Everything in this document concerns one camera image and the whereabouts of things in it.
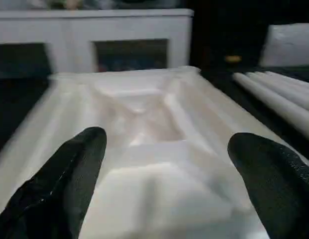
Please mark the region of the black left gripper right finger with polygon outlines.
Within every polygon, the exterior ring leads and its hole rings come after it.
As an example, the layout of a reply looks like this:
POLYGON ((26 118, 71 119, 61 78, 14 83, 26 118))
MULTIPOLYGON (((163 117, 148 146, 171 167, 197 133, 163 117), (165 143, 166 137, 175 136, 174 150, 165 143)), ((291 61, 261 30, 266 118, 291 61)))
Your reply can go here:
POLYGON ((271 239, 309 239, 309 166, 289 147, 239 132, 227 145, 271 239))

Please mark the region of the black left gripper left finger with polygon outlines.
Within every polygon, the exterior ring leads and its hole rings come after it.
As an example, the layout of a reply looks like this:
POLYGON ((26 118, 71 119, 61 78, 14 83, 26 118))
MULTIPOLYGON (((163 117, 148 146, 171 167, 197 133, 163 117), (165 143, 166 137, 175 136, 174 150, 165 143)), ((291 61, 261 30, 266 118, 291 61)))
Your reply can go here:
POLYGON ((101 127, 64 142, 0 213, 0 239, 77 239, 105 149, 101 127))

